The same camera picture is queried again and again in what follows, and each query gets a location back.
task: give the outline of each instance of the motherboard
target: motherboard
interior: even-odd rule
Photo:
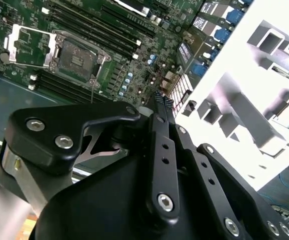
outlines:
[[[144,105],[180,79],[203,0],[0,0],[0,74],[65,103]]]

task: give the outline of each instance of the blue port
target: blue port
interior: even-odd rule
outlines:
[[[211,56],[210,56],[210,60],[211,60],[212,62],[216,59],[216,57],[218,56],[219,52],[220,52],[220,51],[219,51],[218,49],[212,50]]]
[[[241,19],[243,18],[244,15],[245,15],[245,13],[243,11],[235,9],[235,10],[229,12],[225,19],[229,23],[232,23],[234,25],[238,25],[238,23],[241,21]]]
[[[203,77],[207,72],[208,68],[205,65],[195,64],[192,68],[192,72],[199,77]]]
[[[218,29],[215,31],[214,38],[219,40],[220,43],[224,44],[230,37],[231,32],[225,28]]]

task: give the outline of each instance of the metal cylinder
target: metal cylinder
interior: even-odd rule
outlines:
[[[0,239],[16,239],[30,211],[30,204],[0,186]]]

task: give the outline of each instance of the metal bracket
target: metal bracket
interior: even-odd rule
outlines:
[[[49,50],[49,53],[46,54],[45,59],[44,59],[44,63],[42,66],[32,65],[32,64],[24,64],[24,63],[17,62],[17,50],[18,49],[15,46],[15,42],[19,40],[21,29],[30,30],[30,31],[34,31],[37,33],[49,35],[48,47],[50,50]],[[47,31],[41,31],[41,30],[34,29],[31,27],[14,24],[12,27],[12,33],[4,39],[4,48],[10,52],[9,61],[13,64],[35,67],[35,68],[49,68],[50,63],[54,57],[55,50],[56,50],[56,38],[57,38],[57,34],[55,34],[55,33],[50,33]]]

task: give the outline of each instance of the ram slot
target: ram slot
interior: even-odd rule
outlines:
[[[111,39],[113,42],[116,42],[120,45],[121,48],[132,49],[133,52],[136,51],[138,45],[136,42],[128,40],[122,35],[117,34],[115,31],[112,31],[103,25],[99,24],[96,21],[91,20],[90,18],[82,15],[76,11],[73,11],[73,7],[68,8],[62,4],[54,4],[50,5],[52,8],[52,14],[57,14],[61,18],[70,19],[70,21],[79,22],[80,24],[92,29],[93,31],[98,32],[99,34],[103,35],[105,39]]]
[[[38,85],[41,90],[48,91],[58,97],[74,103],[90,103],[92,91],[78,86],[55,74],[40,71]],[[94,92],[93,101],[106,102],[108,99]]]
[[[128,19],[127,17],[125,17],[124,15],[122,15],[121,13],[107,7],[106,5],[103,5],[101,7],[101,10],[109,15],[111,15],[112,17],[115,17],[116,19],[120,20],[121,22],[131,26],[134,29],[137,29],[139,32],[147,35],[150,38],[154,38],[156,33],[148,28],[146,28],[145,26],[138,24],[130,19]]]
[[[88,21],[93,22],[98,26],[98,28],[102,29],[103,31],[107,31],[108,34],[111,34],[115,36],[116,38],[119,38],[120,40],[126,42],[127,44],[131,44],[135,48],[138,46],[138,38],[134,36],[133,34],[117,28],[117,26],[113,25],[111,22],[105,21],[104,19],[101,19],[99,16],[92,14],[91,12],[83,9],[82,7],[79,7],[77,5],[74,5],[70,2],[53,2],[52,5],[50,5],[52,9],[59,8],[63,11],[69,10],[69,11],[75,11],[75,14],[79,14],[80,16],[83,16]]]
[[[109,39],[103,39],[95,34],[91,34],[87,29],[83,29],[80,25],[75,24],[72,21],[65,21],[63,18],[58,17],[58,16],[53,16],[52,20],[57,23],[60,24],[62,26],[64,26],[67,30],[69,30],[70,32],[74,32],[77,33],[93,42],[98,43],[101,46],[104,46],[108,49],[113,50],[114,52],[125,56],[128,59],[132,58],[132,52],[130,51],[126,51],[125,49],[122,49],[121,47],[112,44]]]
[[[121,42],[119,39],[111,36],[110,34],[103,32],[100,29],[97,29],[96,27],[93,26],[94,24],[90,25],[90,24],[82,21],[79,18],[75,18],[74,16],[69,16],[66,13],[64,13],[62,11],[58,11],[58,10],[57,10],[56,14],[54,14],[54,16],[57,16],[57,17],[64,19],[66,21],[73,22],[75,25],[80,26],[82,29],[85,29],[86,31],[90,32],[91,34],[97,35],[99,38],[107,40],[107,41],[111,42],[112,44],[117,45],[121,49],[125,49],[126,51],[130,51],[130,54],[132,54],[136,51],[136,48],[132,47],[131,45],[128,45],[125,42]]]

